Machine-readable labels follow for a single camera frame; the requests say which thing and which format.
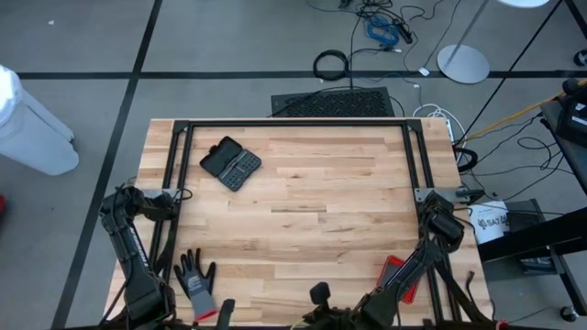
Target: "cable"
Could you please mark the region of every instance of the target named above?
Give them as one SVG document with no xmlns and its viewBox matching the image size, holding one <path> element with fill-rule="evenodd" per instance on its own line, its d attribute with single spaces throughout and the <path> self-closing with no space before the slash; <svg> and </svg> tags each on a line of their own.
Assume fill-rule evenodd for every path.
<svg viewBox="0 0 587 330">
<path fill-rule="evenodd" d="M 318 70 L 318 63 L 320 60 L 325 58 L 326 56 L 332 56 L 342 61 L 343 69 L 335 74 L 335 75 L 325 75 L 321 71 Z M 349 71 L 349 61 L 347 60 L 347 56 L 340 50 L 337 49 L 329 49 L 321 52 L 318 54 L 316 59 L 314 60 L 314 64 L 312 65 L 312 69 L 314 71 L 314 76 L 316 78 L 322 79 L 324 81 L 333 82 L 345 78 L 347 76 L 347 72 Z"/>
<path fill-rule="evenodd" d="M 298 322 L 292 324 L 292 327 L 290 327 L 290 330 L 294 330 L 296 327 L 302 325 L 303 322 L 304 322 L 304 319 L 301 319 Z"/>
<path fill-rule="evenodd" d="M 312 3 L 310 3 L 310 0 L 305 0 L 305 4 L 314 8 L 315 10 L 319 10 L 321 12 L 325 12 L 325 13 L 351 13 L 351 14 L 356 14 L 354 11 L 352 10 L 348 10 L 348 9 L 325 9 L 325 8 L 320 8 L 317 7 L 315 5 L 313 5 Z"/>
<path fill-rule="evenodd" d="M 355 27 L 352 29 L 352 32 L 350 33 L 350 52 L 349 54 L 352 54 L 352 41 L 355 38 L 355 31 L 357 30 L 357 26 L 359 25 L 360 22 L 360 15 L 357 14 L 359 16 L 359 18 L 357 18 L 357 23 L 355 23 Z M 352 61 L 349 63 L 349 79 L 350 79 L 350 89 L 353 89 L 353 85 L 352 85 Z"/>
<path fill-rule="evenodd" d="M 519 123 L 519 124 L 512 124 L 512 125 L 508 125 L 508 126 L 503 126 L 502 128 L 494 129 L 494 130 L 492 130 L 492 131 L 486 132 L 486 133 L 484 133 L 484 134 L 482 134 L 482 135 L 479 135 L 479 136 L 477 136 L 477 137 L 467 137 L 467 138 L 465 138 L 465 139 L 463 140 L 463 143 L 464 143 L 464 142 L 469 142 L 469 141 L 472 141 L 472 140 L 474 140 L 474 139 L 477 139 L 477 138 L 485 138 L 485 137 L 487 137 L 488 135 L 490 135 L 490 134 L 492 134 L 492 133 L 501 132 L 501 131 L 503 131 L 504 129 L 506 129 L 506 128 L 509 128 L 509 127 L 519 127 L 519 126 L 523 126 L 523 125 L 525 125 L 527 122 L 529 122 L 530 120 L 532 120 L 532 118 L 529 118 L 529 119 L 527 119 L 526 121 L 524 121 L 524 122 L 522 122 L 522 123 Z"/>
<path fill-rule="evenodd" d="M 187 188 L 182 188 L 182 189 L 178 189 L 177 192 L 175 192 L 175 194 L 172 197 L 172 201 L 175 201 L 175 198 L 177 198 L 177 195 L 179 195 L 182 192 L 190 193 L 189 196 L 186 196 L 186 197 L 182 196 L 182 201 L 187 201 L 187 200 L 191 199 L 192 197 L 194 197 L 194 193 L 191 190 L 189 190 Z"/>
<path fill-rule="evenodd" d="M 508 200 L 511 200 L 512 198 L 516 197 L 516 196 L 517 196 L 517 195 L 519 195 L 520 193 L 523 193 L 523 192 L 525 192 L 526 190 L 530 189 L 532 186 L 534 186 L 534 185 L 536 185 L 537 183 L 539 183 L 539 182 L 541 182 L 541 181 L 545 180 L 547 177 L 549 177 L 549 176 L 550 176 L 550 175 L 552 175 L 552 174 L 553 174 L 555 171 L 557 171 L 557 169 L 559 168 L 559 166 L 560 166 L 560 164 L 561 164 L 562 160 L 564 160 L 564 157 L 561 157 L 561 158 L 560 158 L 559 162 L 557 163 L 557 166 L 555 166 L 555 168 L 554 168 L 554 170 L 552 170 L 552 172 L 550 172 L 550 173 L 546 174 L 546 175 L 545 175 L 545 176 L 543 176 L 542 178 L 540 178 L 540 179 L 538 179 L 538 180 L 536 180 L 536 181 L 532 182 L 531 184 L 527 185 L 527 187 L 526 187 L 526 188 L 524 188 L 524 189 L 522 189 L 521 191 L 519 191 L 519 192 L 516 192 L 515 194 L 513 194 L 513 195 L 511 195 L 511 196 L 509 196 L 509 197 L 507 197 L 507 198 L 503 198 L 503 201 L 508 201 Z"/>
<path fill-rule="evenodd" d="M 510 139 L 514 138 L 515 136 L 517 136 L 518 134 L 522 133 L 522 131 L 524 129 L 526 129 L 526 127 L 529 127 L 530 125 L 532 125 L 534 123 L 534 120 L 536 119 L 536 117 L 533 117 L 529 123 L 525 124 L 524 126 L 522 126 L 522 128 L 518 129 L 517 132 L 515 132 L 513 135 L 511 135 L 510 137 L 502 140 L 500 143 L 497 144 L 497 146 L 495 148 L 493 148 L 491 151 L 489 151 L 485 156 L 483 156 L 481 159 L 479 159 L 479 161 L 477 161 L 477 163 L 481 163 L 483 160 L 485 160 L 487 157 L 489 157 L 491 154 L 493 154 L 498 148 L 500 148 L 505 142 L 509 141 Z"/>
<path fill-rule="evenodd" d="M 397 101 L 397 99 L 395 97 L 389 96 L 389 98 L 392 99 L 392 100 L 394 100 L 397 103 L 397 105 L 400 106 L 400 108 L 402 109 L 402 117 L 405 117 L 404 106 L 399 101 Z"/>
<path fill-rule="evenodd" d="M 399 29 L 396 25 L 390 24 L 384 17 L 374 16 L 369 20 L 364 20 L 363 26 L 365 35 L 379 41 L 382 47 L 393 47 L 400 41 Z M 376 29 L 381 30 L 382 34 L 376 33 Z"/>
<path fill-rule="evenodd" d="M 496 209 L 500 209 L 500 210 L 505 210 L 508 213 L 513 213 L 513 214 L 531 214 L 531 215 L 565 215 L 562 213 L 557 213 L 557 212 L 546 212 L 546 211 L 531 211 L 531 210 L 510 210 L 506 207 L 500 207 L 500 206 L 495 206 L 495 205 L 489 205 L 489 204 L 483 204 L 483 206 L 487 206 L 487 207 L 492 207 L 492 208 L 496 208 Z M 455 211 L 462 211 L 462 210 L 469 210 L 469 207 L 463 207 L 463 208 L 458 208 L 455 209 Z"/>
<path fill-rule="evenodd" d="M 420 41 L 420 38 L 417 36 L 417 34 L 415 32 L 412 32 L 412 36 L 414 36 L 415 42 L 412 44 L 412 46 L 410 46 L 410 48 L 405 53 L 404 58 L 402 59 L 402 62 L 404 63 L 404 68 L 408 72 L 410 71 L 410 68 L 408 68 L 407 63 L 405 62 L 405 60 L 407 60 L 407 56 L 414 49 L 415 45 L 418 44 L 418 41 Z"/>
<path fill-rule="evenodd" d="M 411 22 L 414 18 L 423 18 L 425 20 L 430 20 L 432 18 L 434 18 L 435 14 L 437 13 L 437 6 L 440 5 L 444 0 L 438 0 L 433 6 L 432 6 L 432 15 L 430 17 L 426 17 L 424 16 L 424 14 L 426 13 L 426 10 L 424 10 L 422 7 L 419 7 L 417 5 L 402 5 L 402 7 L 400 8 L 400 14 L 402 13 L 402 9 L 404 8 L 414 8 L 414 9 L 419 9 L 422 11 L 421 14 L 418 14 L 416 16 L 412 16 L 410 19 L 408 19 L 409 22 Z"/>
<path fill-rule="evenodd" d="M 587 83 L 587 81 L 580 81 L 579 82 L 579 85 L 584 85 L 586 83 Z M 483 133 L 485 133 L 485 132 L 487 132 L 489 130 L 492 130 L 492 129 L 500 126 L 503 123 L 506 123 L 506 122 L 508 122 L 510 120 L 514 120 L 514 119 L 518 118 L 519 116 L 523 116 L 524 114 L 529 113 L 530 111 L 538 108 L 539 106 L 543 105 L 544 103 L 550 102 L 552 100 L 557 99 L 558 97 L 561 97 L 563 94 L 564 94 L 564 92 L 560 92 L 557 95 L 555 95 L 553 97 L 550 97 L 550 98 L 548 98 L 548 99 L 546 99 L 546 100 L 544 100 L 544 101 L 542 101 L 540 103 L 537 103 L 537 104 L 534 104 L 532 106 L 529 106 L 528 108 L 526 108 L 526 109 L 524 109 L 524 110 L 522 110 L 520 112 L 517 112 L 517 113 L 515 113 L 513 115 L 510 115 L 510 116 L 504 118 L 504 119 L 501 119 L 497 123 L 492 124 L 492 125 L 489 125 L 486 128 L 482 129 L 481 131 L 469 135 L 469 139 L 475 138 L 475 137 L 477 137 L 477 136 L 479 136 L 479 135 L 481 135 L 481 134 L 483 134 Z M 475 124 L 475 122 L 477 121 L 477 119 L 479 118 L 479 116 L 481 116 L 481 113 L 482 112 L 483 112 L 483 110 L 481 110 L 481 112 L 479 114 L 477 114 L 477 116 L 475 117 L 475 119 L 473 120 L 473 122 L 469 125 L 469 128 L 467 128 L 467 133 L 469 133 L 469 130 L 471 130 L 471 128 L 473 127 L 473 125 Z"/>
<path fill-rule="evenodd" d="M 536 141 L 540 147 L 529 147 L 529 146 L 525 146 L 522 141 L 529 139 L 530 141 Z M 546 143 L 542 142 L 540 139 L 535 138 L 535 137 L 521 137 L 519 138 L 515 143 L 517 143 L 518 146 L 527 149 L 527 150 L 541 150 L 541 149 L 545 149 L 548 152 L 548 158 L 545 162 L 542 163 L 542 165 L 540 165 L 540 169 L 544 170 L 548 167 L 548 165 L 550 165 L 550 161 L 557 156 L 558 154 L 560 154 L 560 151 L 558 153 L 556 153 L 554 156 L 552 155 L 552 152 L 550 152 L 550 147 L 554 146 L 557 144 L 557 142 L 554 142 L 552 144 L 547 145 Z"/>
<path fill-rule="evenodd" d="M 447 36 L 447 33 L 449 33 L 450 27 L 452 26 L 452 21 L 455 18 L 455 14 L 457 13 L 457 8 L 459 8 L 460 2 L 462 0 L 459 0 L 457 2 L 457 4 L 455 5 L 455 8 L 452 10 L 452 15 L 450 15 L 450 21 L 449 21 L 449 25 L 447 26 L 447 28 L 444 30 L 444 33 L 442 34 L 442 37 L 440 37 L 440 39 L 437 42 L 437 45 L 434 46 L 434 48 L 432 49 L 432 51 L 430 52 L 430 55 L 428 55 L 428 58 L 426 59 L 426 62 L 424 63 L 423 67 L 426 67 L 428 65 L 428 63 L 430 62 L 430 59 L 432 59 L 432 56 L 434 55 L 434 53 L 437 51 L 438 46 L 440 46 L 440 43 L 442 42 L 442 40 L 444 39 L 444 37 Z"/>
<path fill-rule="evenodd" d="M 464 208 L 464 209 L 455 209 L 455 211 L 459 211 L 459 210 L 468 210 L 468 209 L 469 209 L 469 208 Z M 471 227 L 471 228 L 472 228 L 472 230 L 473 230 L 473 234 L 474 234 L 475 236 L 477 236 L 477 233 L 475 232 L 475 226 L 474 226 L 474 225 L 473 225 L 473 224 L 472 224 L 470 221 L 467 221 L 467 220 L 465 220 L 465 219 L 461 219 L 461 218 L 459 218 L 459 217 L 457 217 L 457 216 L 455 216 L 455 215 L 453 215 L 452 217 L 453 217 L 453 218 L 455 218 L 456 220 L 458 220 L 458 221 L 462 222 L 463 224 L 465 224 L 465 225 L 467 225 L 467 226 Z"/>
<path fill-rule="evenodd" d="M 416 116 L 418 111 L 426 108 L 426 107 L 434 107 L 435 110 L 431 113 L 429 113 L 428 115 L 426 115 L 427 117 L 443 117 L 445 120 L 447 121 L 454 121 L 455 123 L 457 123 L 457 125 L 460 128 L 460 131 L 465 134 L 465 128 L 463 128 L 462 124 L 460 123 L 460 121 L 457 119 L 457 117 L 455 117 L 449 110 L 447 109 L 443 109 L 440 106 L 438 106 L 437 104 L 423 104 L 417 107 L 416 110 L 414 110 L 414 112 L 412 113 L 412 116 Z M 460 158 L 462 157 L 462 153 L 460 153 L 457 157 L 457 163 L 460 162 Z"/>
<path fill-rule="evenodd" d="M 512 324 L 514 324 L 514 323 L 516 323 L 516 322 L 520 322 L 520 321 L 522 321 L 522 320 L 526 320 L 528 317 L 532 317 L 532 316 L 534 316 L 534 315 L 536 315 L 536 314 L 540 314 L 540 313 L 542 313 L 542 312 L 544 312 L 544 311 L 547 311 L 547 310 L 549 310 L 549 309 L 550 309 L 550 308 L 548 308 L 548 307 L 545 307 L 545 308 L 539 309 L 539 310 L 537 310 L 537 311 L 535 311 L 535 312 L 533 312 L 533 313 L 530 313 L 530 314 L 528 314 L 528 315 L 526 315 L 526 316 L 522 316 L 522 317 L 520 317 L 520 318 L 517 318 L 517 319 L 515 319 L 514 321 L 508 321 L 507 323 L 508 323 L 509 325 L 512 325 Z"/>
<path fill-rule="evenodd" d="M 542 165 L 526 165 L 526 166 L 518 166 L 518 167 L 514 167 L 514 168 L 512 168 L 510 170 L 502 170 L 502 171 L 498 171 L 498 172 L 494 172 L 494 173 L 483 173 L 483 174 L 475 173 L 475 176 L 500 175 L 500 174 L 506 174 L 506 173 L 509 173 L 509 172 L 513 172 L 513 171 L 517 171 L 517 170 L 522 170 L 522 169 L 540 169 L 541 171 L 544 171 L 544 170 L 557 170 L 557 171 L 562 171 L 562 172 L 565 172 L 565 173 L 570 174 L 570 175 L 573 175 L 573 176 L 575 175 L 575 173 L 573 173 L 573 172 L 571 172 L 569 170 L 555 169 L 555 168 L 545 168 Z"/>
</svg>

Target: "white cable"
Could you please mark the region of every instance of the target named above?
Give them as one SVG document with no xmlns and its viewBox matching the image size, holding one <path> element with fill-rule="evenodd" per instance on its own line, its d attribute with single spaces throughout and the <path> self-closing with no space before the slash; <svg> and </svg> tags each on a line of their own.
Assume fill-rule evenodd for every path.
<svg viewBox="0 0 587 330">
<path fill-rule="evenodd" d="M 424 109 L 425 107 L 429 107 L 429 106 L 434 107 L 435 109 L 434 109 L 433 112 L 429 113 L 427 115 L 427 117 L 443 117 L 445 120 L 448 120 L 449 122 L 453 122 L 454 121 L 459 126 L 460 131 L 462 132 L 462 134 L 463 135 L 465 134 L 465 128 L 460 124 L 460 121 L 457 119 L 457 117 L 455 117 L 449 110 L 443 109 L 440 106 L 438 106 L 437 104 L 424 104 L 424 105 L 418 106 L 417 109 L 414 110 L 414 112 L 412 113 L 412 116 L 416 116 L 416 114 L 418 113 L 418 111 Z M 462 147 L 465 148 L 466 145 L 467 145 L 467 142 L 463 143 L 462 144 Z M 460 163 L 460 158 L 461 157 L 462 157 L 462 153 L 460 153 L 457 156 L 457 164 Z"/>
</svg>

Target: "black knob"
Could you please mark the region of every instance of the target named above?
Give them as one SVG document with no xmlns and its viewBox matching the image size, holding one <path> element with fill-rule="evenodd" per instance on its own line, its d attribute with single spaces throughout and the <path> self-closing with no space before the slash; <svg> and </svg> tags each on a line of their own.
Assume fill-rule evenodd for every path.
<svg viewBox="0 0 587 330">
<path fill-rule="evenodd" d="M 566 95 L 573 95 L 580 88 L 581 86 L 579 85 L 579 81 L 574 78 L 567 79 L 565 82 L 562 83 L 562 91 Z"/>
<path fill-rule="evenodd" d="M 314 288 L 310 289 L 310 298 L 316 305 L 324 305 L 328 308 L 328 298 L 330 298 L 330 288 L 328 283 L 319 282 Z"/>
</svg>

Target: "white label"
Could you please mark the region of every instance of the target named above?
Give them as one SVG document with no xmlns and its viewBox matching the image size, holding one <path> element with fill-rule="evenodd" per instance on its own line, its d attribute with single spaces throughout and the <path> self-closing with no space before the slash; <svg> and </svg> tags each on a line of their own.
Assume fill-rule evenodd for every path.
<svg viewBox="0 0 587 330">
<path fill-rule="evenodd" d="M 428 76 L 428 74 L 430 74 L 430 71 L 428 71 L 425 67 L 422 67 L 422 68 L 418 69 L 418 71 L 420 73 L 422 73 L 422 75 L 425 76 L 425 77 Z"/>
<path fill-rule="evenodd" d="M 587 125 L 587 121 L 584 119 L 580 119 L 579 117 L 573 116 L 570 119 L 572 119 L 572 121 L 577 122 L 579 124 Z"/>
<path fill-rule="evenodd" d="M 504 231 L 510 230 L 510 224 L 507 221 L 507 208 L 504 202 L 472 205 L 471 210 L 471 223 L 475 227 L 478 244 L 502 237 Z"/>
</svg>

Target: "black cable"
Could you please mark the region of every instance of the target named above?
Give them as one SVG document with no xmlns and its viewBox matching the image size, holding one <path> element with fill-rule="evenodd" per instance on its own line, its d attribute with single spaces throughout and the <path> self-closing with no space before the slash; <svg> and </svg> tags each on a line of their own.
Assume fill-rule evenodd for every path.
<svg viewBox="0 0 587 330">
<path fill-rule="evenodd" d="M 522 189 L 521 191 L 519 191 L 519 192 L 516 192 L 515 194 L 513 194 L 513 195 L 511 195 L 511 196 L 509 196 L 509 197 L 507 197 L 507 198 L 503 198 L 503 201 L 508 201 L 508 200 L 511 200 L 512 198 L 516 197 L 516 196 L 517 196 L 517 195 L 519 195 L 520 193 L 523 193 L 523 192 L 525 192 L 526 190 L 530 189 L 532 186 L 534 186 L 534 185 L 536 185 L 537 183 L 539 183 L 539 182 L 541 182 L 541 181 L 545 180 L 547 177 L 549 177 L 550 175 L 552 175 L 552 173 L 554 173 L 555 171 L 557 171 L 557 168 L 560 166 L 560 164 L 561 164 L 562 160 L 564 160 L 564 157 L 561 157 L 561 158 L 560 158 L 559 162 L 557 163 L 557 166 L 555 166 L 555 169 L 554 169 L 554 170 L 552 170 L 550 173 L 546 174 L 546 175 L 545 175 L 545 176 L 543 176 L 542 178 L 540 178 L 540 179 L 538 179 L 538 180 L 536 180 L 536 181 L 532 182 L 531 184 L 527 185 L 527 187 L 526 187 L 526 188 L 524 188 L 524 189 Z"/>
<path fill-rule="evenodd" d="M 475 166 L 477 166 L 478 159 L 479 159 L 477 152 L 470 150 L 470 149 L 467 149 L 467 148 L 459 148 L 459 147 L 452 147 L 452 152 L 455 154 L 455 159 L 458 158 L 457 157 L 458 153 L 463 155 L 463 158 L 465 158 L 465 155 L 471 156 L 470 159 L 469 159 L 469 157 L 465 158 L 467 160 L 466 164 L 457 166 L 459 173 L 463 173 L 463 172 L 472 170 Z"/>
<path fill-rule="evenodd" d="M 526 129 L 526 127 L 529 127 L 530 125 L 532 125 L 534 123 L 534 120 L 536 119 L 536 117 L 533 117 L 529 123 L 525 124 L 524 126 L 522 126 L 522 128 L 518 129 L 517 132 L 515 132 L 513 135 L 511 135 L 510 137 L 502 140 L 500 143 L 497 144 L 497 146 L 495 148 L 493 148 L 491 151 L 489 151 L 489 153 L 487 153 L 485 156 L 483 156 L 481 159 L 479 159 L 479 161 L 477 161 L 477 163 L 481 163 L 483 160 L 485 160 L 487 157 L 489 157 L 491 154 L 493 154 L 498 148 L 500 148 L 503 143 L 509 141 L 510 139 L 514 138 L 515 136 L 517 136 L 518 134 L 522 133 L 522 131 L 524 129 Z"/>
<path fill-rule="evenodd" d="M 352 58 L 354 54 L 353 51 L 353 41 L 355 32 L 357 30 L 357 26 L 362 18 L 368 20 L 373 26 L 387 28 L 388 26 L 381 26 L 381 24 L 375 24 L 372 21 L 373 17 L 387 17 L 391 21 L 389 26 L 392 25 L 402 25 L 407 30 L 408 33 L 411 33 L 409 25 L 405 22 L 404 18 L 395 14 L 392 10 L 393 2 L 391 0 L 362 0 L 362 2 L 355 7 L 356 15 L 358 16 L 357 22 L 355 23 L 355 27 L 352 29 L 350 34 L 350 52 L 349 57 Z M 354 88 L 353 84 L 353 75 L 352 75 L 352 60 L 349 60 L 349 79 L 350 79 L 350 89 Z"/>
<path fill-rule="evenodd" d="M 414 18 L 420 17 L 423 18 L 425 20 L 430 20 L 432 18 L 434 18 L 435 14 L 437 13 L 437 6 L 440 5 L 444 0 L 438 0 L 436 1 L 436 3 L 432 6 L 432 15 L 430 17 L 426 17 L 424 16 L 424 14 L 426 13 L 426 10 L 424 10 L 422 7 L 419 7 L 417 5 L 402 5 L 402 7 L 400 8 L 400 14 L 402 14 L 402 9 L 404 8 L 413 8 L 413 9 L 419 9 L 422 11 L 421 14 L 418 14 L 416 16 L 412 16 L 410 17 L 410 19 L 408 19 L 409 22 L 411 22 Z"/>
<path fill-rule="evenodd" d="M 525 140 L 535 141 L 535 142 L 537 142 L 540 145 L 540 147 L 531 147 L 531 146 L 528 146 L 528 145 L 524 145 L 522 143 L 522 141 L 525 141 Z M 542 140 L 540 140 L 538 138 L 535 138 L 535 137 L 521 137 L 515 143 L 517 143 L 518 146 L 520 146 L 520 147 L 522 147 L 524 149 L 527 149 L 527 150 L 541 150 L 541 149 L 545 149 L 548 152 L 548 158 L 547 158 L 547 160 L 544 163 L 542 163 L 542 165 L 540 165 L 540 168 L 541 169 L 547 168 L 548 165 L 550 165 L 550 161 L 552 160 L 552 158 L 557 155 L 557 154 L 555 154 L 555 156 L 553 156 L 552 155 L 552 152 L 550 152 L 550 147 L 556 145 L 557 142 L 553 142 L 553 143 L 547 145 L 546 143 L 542 142 Z"/>
<path fill-rule="evenodd" d="M 522 321 L 522 320 L 526 320 L 528 317 L 532 317 L 532 316 L 534 316 L 534 315 L 536 315 L 536 314 L 540 314 L 540 313 L 542 313 L 542 312 L 544 312 L 544 311 L 547 311 L 547 310 L 549 310 L 549 308 L 548 308 L 548 307 L 545 307 L 545 308 L 539 309 L 539 310 L 537 310 L 537 311 L 535 311 L 535 312 L 533 312 L 533 313 L 530 313 L 530 314 L 528 314 L 528 315 L 526 315 L 526 316 L 522 316 L 522 317 L 520 317 L 520 318 L 517 318 L 517 319 L 515 319 L 514 321 L 507 321 L 507 323 L 508 323 L 509 325 L 512 325 L 512 324 L 514 324 L 514 323 L 516 323 L 516 322 L 520 322 L 520 321 Z"/>
<path fill-rule="evenodd" d="M 495 302 L 493 299 L 489 298 L 489 303 L 492 304 L 492 321 L 495 321 Z"/>
<path fill-rule="evenodd" d="M 315 92 L 313 92 L 311 94 L 308 94 L 308 95 L 306 95 L 304 97 L 300 97 L 299 99 L 295 100 L 294 102 L 292 102 L 292 103 L 284 106 L 283 109 L 279 110 L 275 114 L 268 115 L 267 117 L 268 118 L 274 117 L 274 116 L 276 116 L 276 115 L 278 115 L 278 114 L 280 114 L 280 113 L 282 113 L 284 111 L 287 111 L 288 109 L 290 109 L 293 106 L 299 105 L 302 102 L 309 101 L 310 99 L 312 99 L 313 97 L 317 96 L 318 94 L 320 94 L 322 92 L 330 91 L 330 90 L 334 90 L 334 89 L 341 89 L 341 88 L 349 88 L 349 86 L 335 86 L 335 87 L 328 87 L 328 88 L 323 88 L 321 90 L 317 90 L 317 91 L 315 91 Z"/>
<path fill-rule="evenodd" d="M 355 38 L 355 31 L 357 31 L 357 26 L 359 25 L 360 19 L 361 19 L 361 14 L 357 13 L 357 16 L 359 16 L 357 18 L 357 23 L 355 23 L 355 27 L 352 29 L 352 32 L 350 33 L 350 56 L 352 57 L 353 55 L 353 51 L 352 51 L 352 42 L 353 39 Z M 350 80 L 350 89 L 353 89 L 353 84 L 352 84 L 352 61 L 349 63 L 348 66 L 349 69 L 349 80 Z"/>
<path fill-rule="evenodd" d="M 457 8 L 459 8 L 460 2 L 462 0 L 459 0 L 457 2 L 457 4 L 455 5 L 455 8 L 452 10 L 452 15 L 450 15 L 450 21 L 449 21 L 449 25 L 447 26 L 447 28 L 444 30 L 444 33 L 442 34 L 442 37 L 440 37 L 440 39 L 437 42 L 437 45 L 432 49 L 432 52 L 430 52 L 430 55 L 428 55 L 428 58 L 426 59 L 426 62 L 424 63 L 424 67 L 426 67 L 428 65 L 428 63 L 430 62 L 430 59 L 432 59 L 432 56 L 434 55 L 434 53 L 437 51 L 438 46 L 440 46 L 440 43 L 442 42 L 442 40 L 444 39 L 444 37 L 447 36 L 447 33 L 449 33 L 449 29 L 452 26 L 452 21 L 455 18 L 455 14 L 457 13 Z"/>
<path fill-rule="evenodd" d="M 412 44 L 412 46 L 410 46 L 410 48 L 405 52 L 404 58 L 402 59 L 402 61 L 404 62 L 404 67 L 406 71 L 410 71 L 410 68 L 408 68 L 407 63 L 405 62 L 407 60 L 407 56 L 410 54 L 410 52 L 414 49 L 415 45 L 418 44 L 418 41 L 420 41 L 420 38 L 417 36 L 417 34 L 415 32 L 412 32 L 412 36 L 414 36 L 415 42 Z"/>
<path fill-rule="evenodd" d="M 542 171 L 544 170 L 557 170 L 557 171 L 562 171 L 565 172 L 567 174 L 570 175 L 575 175 L 575 173 L 569 171 L 569 170 L 564 170 L 564 169 L 555 169 L 555 168 L 545 168 L 542 165 L 526 165 L 526 166 L 518 166 L 518 167 L 514 167 L 510 170 L 502 170 L 502 171 L 498 171 L 498 172 L 493 172 L 493 173 L 483 173 L 483 174 L 479 174 L 479 173 L 475 173 L 475 176 L 492 176 L 492 175 L 500 175 L 500 174 L 506 174 L 509 172 L 513 172 L 513 171 L 517 171 L 517 170 L 522 170 L 522 169 L 541 169 Z"/>
<path fill-rule="evenodd" d="M 512 124 L 512 125 L 508 125 L 508 126 L 503 126 L 503 127 L 501 127 L 501 128 L 497 128 L 497 129 L 491 130 L 491 131 L 489 131 L 489 132 L 487 132 L 487 133 L 485 133 L 485 134 L 483 134 L 483 135 L 480 135 L 480 136 L 478 136 L 478 137 L 471 137 L 471 138 L 467 138 L 466 142 L 473 141 L 474 139 L 477 139 L 477 138 L 485 138 L 485 137 L 487 137 L 488 135 L 490 135 L 490 134 L 492 134 L 492 133 L 497 133 L 497 132 L 500 132 L 500 131 L 502 131 L 502 130 L 504 130 L 504 129 L 506 129 L 506 128 L 509 128 L 509 127 L 518 127 L 518 126 L 523 126 L 523 125 L 525 125 L 527 122 L 531 121 L 532 119 L 533 119 L 533 118 L 527 119 L 526 121 L 524 121 L 523 123 L 520 123 L 520 124 Z"/>
<path fill-rule="evenodd" d="M 187 200 L 191 199 L 192 197 L 194 197 L 194 193 L 193 193 L 191 190 L 189 190 L 189 189 L 187 189 L 187 188 L 182 188 L 182 189 L 179 189 L 179 190 L 178 190 L 178 191 L 175 193 L 175 195 L 172 197 L 172 200 L 173 200 L 173 201 L 175 201 L 175 198 L 177 198 L 177 195 L 179 195 L 181 192 L 187 192 L 187 193 L 190 193 L 190 195 L 189 195 L 189 196 L 182 197 L 182 201 L 187 201 Z"/>
<path fill-rule="evenodd" d="M 500 210 L 505 210 L 508 213 L 513 213 L 513 214 L 531 214 L 531 215 L 565 215 L 562 213 L 557 213 L 557 212 L 546 212 L 546 211 L 531 211 L 531 210 L 510 210 L 506 207 L 500 207 L 500 206 L 494 206 L 494 205 L 489 205 L 489 204 L 484 204 L 483 206 L 487 206 L 487 207 L 492 207 L 492 208 L 496 208 L 496 209 L 500 209 Z M 458 208 L 455 209 L 455 211 L 462 211 L 462 210 L 469 210 L 469 207 L 463 207 L 463 208 Z"/>
<path fill-rule="evenodd" d="M 455 211 L 460 211 L 460 210 L 468 210 L 469 208 L 462 208 L 462 209 L 455 209 Z M 467 221 L 465 219 L 459 218 L 455 215 L 452 216 L 453 218 L 455 218 L 455 220 L 462 222 L 463 224 L 471 227 L 471 229 L 473 230 L 473 234 L 477 235 L 477 233 L 475 233 L 475 226 L 471 223 L 471 221 Z"/>
<path fill-rule="evenodd" d="M 397 99 L 396 99 L 395 97 L 393 97 L 393 96 L 390 96 L 389 98 L 391 98 L 392 100 L 394 100 L 394 101 L 397 103 L 397 105 L 399 105 L 399 106 L 400 106 L 400 108 L 402 109 L 402 116 L 403 116 L 403 117 L 405 117 L 405 110 L 404 110 L 404 106 L 403 106 L 403 105 L 402 105 L 402 104 L 401 104 L 399 101 L 397 101 Z"/>
<path fill-rule="evenodd" d="M 326 56 L 332 56 L 342 61 L 343 69 L 334 75 L 325 75 L 318 69 L 318 63 L 320 60 L 324 59 Z M 322 79 L 324 81 L 333 82 L 345 78 L 347 76 L 347 72 L 349 71 L 349 61 L 347 60 L 347 55 L 340 50 L 337 49 L 329 49 L 321 52 L 318 54 L 316 59 L 314 60 L 314 64 L 312 65 L 312 69 L 314 71 L 314 76 L 316 78 Z"/>
</svg>

